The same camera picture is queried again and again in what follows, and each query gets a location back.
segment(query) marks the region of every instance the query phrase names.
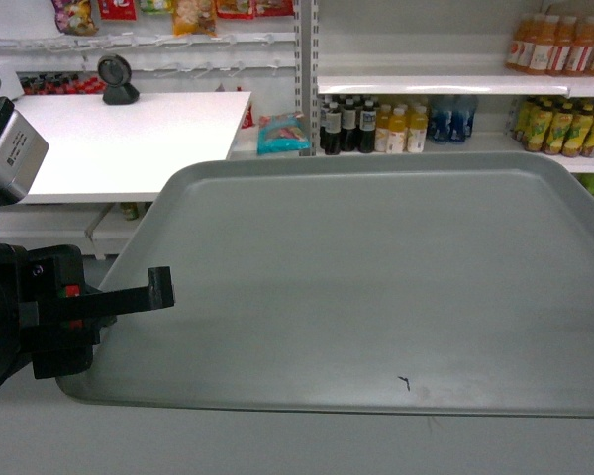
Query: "white shelf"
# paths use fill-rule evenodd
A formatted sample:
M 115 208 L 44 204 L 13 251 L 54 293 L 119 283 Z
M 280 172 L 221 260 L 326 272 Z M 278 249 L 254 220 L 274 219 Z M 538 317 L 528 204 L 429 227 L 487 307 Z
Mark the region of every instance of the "white shelf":
M 425 153 L 462 153 L 462 152 L 495 152 L 495 151 L 524 151 L 522 146 L 510 137 L 499 133 L 477 133 L 467 139 L 464 143 L 437 144 L 431 141 L 425 143 Z M 358 151 L 342 152 L 341 155 L 359 155 Z M 594 158 L 567 158 L 563 155 L 546 155 L 545 153 L 533 153 L 544 156 L 563 165 L 570 173 L 594 173 Z M 318 156 L 325 156 L 322 150 L 317 151 Z
M 153 201 L 186 166 L 229 156 L 249 92 L 26 96 L 16 109 L 50 149 L 23 203 Z
M 480 94 L 594 97 L 594 77 L 531 76 L 501 65 L 320 66 L 320 94 Z

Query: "dark bottle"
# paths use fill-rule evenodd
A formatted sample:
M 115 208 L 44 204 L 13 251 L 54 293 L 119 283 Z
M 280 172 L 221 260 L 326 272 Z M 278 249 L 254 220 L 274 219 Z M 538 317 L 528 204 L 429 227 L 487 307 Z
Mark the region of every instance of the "dark bottle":
M 376 111 L 374 103 L 365 101 L 363 110 L 360 113 L 360 138 L 358 151 L 361 153 L 372 153 L 376 142 Z
M 327 94 L 321 102 L 321 109 L 319 111 L 319 146 L 323 149 L 326 149 L 326 115 L 330 109 L 331 102 L 332 96 Z
M 326 155 L 338 155 L 341 152 L 341 109 L 336 102 L 330 103 L 326 114 Z
M 353 151 L 356 148 L 356 109 L 354 101 L 346 99 L 341 112 L 341 150 Z

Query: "red package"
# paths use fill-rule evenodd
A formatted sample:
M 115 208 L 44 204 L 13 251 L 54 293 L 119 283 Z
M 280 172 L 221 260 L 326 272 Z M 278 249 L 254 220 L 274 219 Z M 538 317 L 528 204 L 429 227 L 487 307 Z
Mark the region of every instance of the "red package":
M 137 20 L 134 0 L 98 0 L 102 20 Z
M 255 15 L 257 17 L 293 16 L 293 0 L 256 0 Z
M 216 9 L 220 18 L 229 20 L 252 20 L 254 0 L 217 0 Z

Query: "store shelf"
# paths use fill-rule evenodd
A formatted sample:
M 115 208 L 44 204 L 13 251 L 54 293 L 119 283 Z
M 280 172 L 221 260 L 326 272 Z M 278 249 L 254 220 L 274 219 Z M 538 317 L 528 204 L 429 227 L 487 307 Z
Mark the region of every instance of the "store shelf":
M 510 137 L 499 133 L 478 133 L 467 139 L 464 143 L 437 144 L 427 141 L 425 153 L 467 153 L 467 152 L 496 152 L 496 151 L 524 151 L 522 146 Z M 358 151 L 342 152 L 342 154 L 359 155 Z M 533 153 L 533 155 L 544 156 L 563 165 L 570 173 L 594 173 L 594 158 L 567 158 L 562 155 L 546 155 L 544 153 Z M 322 150 L 317 151 L 318 156 L 325 156 Z
M 594 97 L 594 77 L 531 76 L 501 65 L 320 66 L 320 94 L 479 94 Z

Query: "gray tray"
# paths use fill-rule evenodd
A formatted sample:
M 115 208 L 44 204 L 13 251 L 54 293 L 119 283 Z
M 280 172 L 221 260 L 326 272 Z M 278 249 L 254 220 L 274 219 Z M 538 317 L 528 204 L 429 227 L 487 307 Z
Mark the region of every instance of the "gray tray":
M 107 404 L 594 417 L 594 200 L 523 153 L 203 163 L 107 276 L 170 265 L 172 309 L 123 316 Z

